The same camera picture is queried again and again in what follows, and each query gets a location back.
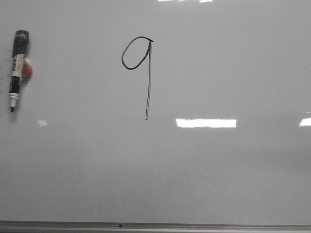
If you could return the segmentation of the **black whiteboard marker with magnet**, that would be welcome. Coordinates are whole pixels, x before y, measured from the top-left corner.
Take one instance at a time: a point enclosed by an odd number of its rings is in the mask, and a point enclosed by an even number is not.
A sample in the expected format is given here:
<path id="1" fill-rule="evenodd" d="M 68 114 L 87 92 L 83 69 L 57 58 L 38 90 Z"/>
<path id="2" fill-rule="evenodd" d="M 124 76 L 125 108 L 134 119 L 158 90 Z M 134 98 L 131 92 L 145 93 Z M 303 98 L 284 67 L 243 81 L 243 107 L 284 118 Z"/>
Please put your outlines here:
<path id="1" fill-rule="evenodd" d="M 15 32 L 12 50 L 12 75 L 9 87 L 10 112 L 13 113 L 20 94 L 20 82 L 23 78 L 23 68 L 27 61 L 25 58 L 29 45 L 29 32 L 18 30 Z"/>

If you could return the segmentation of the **white whiteboard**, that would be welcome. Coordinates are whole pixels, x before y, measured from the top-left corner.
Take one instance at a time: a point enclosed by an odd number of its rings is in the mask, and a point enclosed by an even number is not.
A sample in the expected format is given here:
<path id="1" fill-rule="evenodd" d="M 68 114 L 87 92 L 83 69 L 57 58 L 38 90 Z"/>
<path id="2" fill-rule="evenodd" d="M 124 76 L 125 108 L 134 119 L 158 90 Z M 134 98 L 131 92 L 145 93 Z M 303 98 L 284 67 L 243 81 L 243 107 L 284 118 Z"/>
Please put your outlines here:
<path id="1" fill-rule="evenodd" d="M 1 1 L 0 230 L 310 232 L 310 1 Z"/>

